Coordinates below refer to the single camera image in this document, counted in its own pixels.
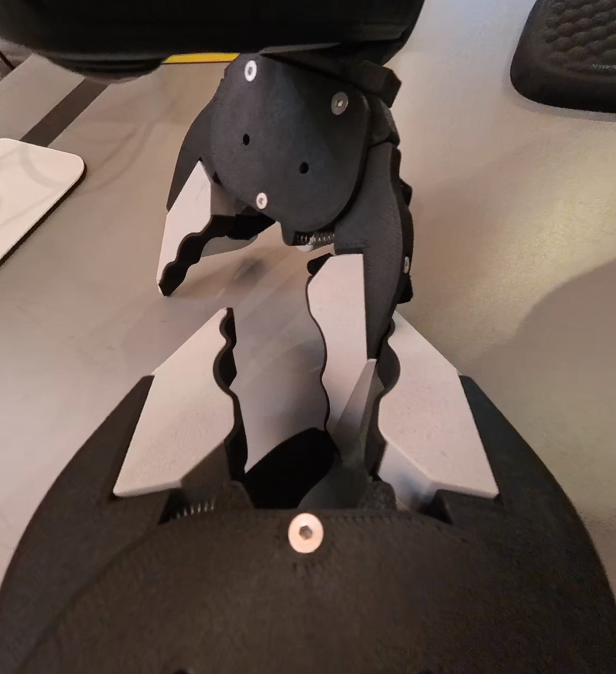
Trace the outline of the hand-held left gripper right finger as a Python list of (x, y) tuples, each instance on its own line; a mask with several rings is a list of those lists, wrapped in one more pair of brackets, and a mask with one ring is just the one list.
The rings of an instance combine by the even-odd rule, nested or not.
[(440, 490), (498, 496), (498, 486), (457, 369), (404, 317), (377, 362), (367, 466), (400, 507), (422, 507)]

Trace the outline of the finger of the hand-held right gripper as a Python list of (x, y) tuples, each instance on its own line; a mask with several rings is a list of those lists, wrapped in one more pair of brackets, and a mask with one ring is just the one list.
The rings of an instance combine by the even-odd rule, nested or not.
[(363, 255), (327, 258), (307, 284), (307, 307), (323, 342), (325, 430), (342, 461), (361, 461), (376, 364), (368, 353)]
[(203, 257), (241, 249), (267, 228), (267, 217), (237, 206), (197, 161), (167, 213), (156, 275), (159, 291), (171, 296)]

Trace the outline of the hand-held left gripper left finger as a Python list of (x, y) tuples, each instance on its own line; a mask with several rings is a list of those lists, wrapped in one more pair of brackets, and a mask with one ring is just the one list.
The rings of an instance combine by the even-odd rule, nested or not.
[(213, 498), (245, 473), (247, 441), (236, 377), (235, 318), (220, 309), (152, 374), (113, 493), (181, 489)]

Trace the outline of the white stand base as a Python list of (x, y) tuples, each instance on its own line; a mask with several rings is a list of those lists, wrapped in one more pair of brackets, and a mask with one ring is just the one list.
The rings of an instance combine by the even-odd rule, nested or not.
[(81, 183), (75, 154), (0, 139), (0, 266)]

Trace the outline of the black mesh pad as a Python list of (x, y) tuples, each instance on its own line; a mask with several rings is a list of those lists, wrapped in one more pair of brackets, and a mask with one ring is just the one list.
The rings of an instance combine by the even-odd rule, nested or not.
[(616, 1), (536, 1), (509, 75), (532, 102), (616, 114)]

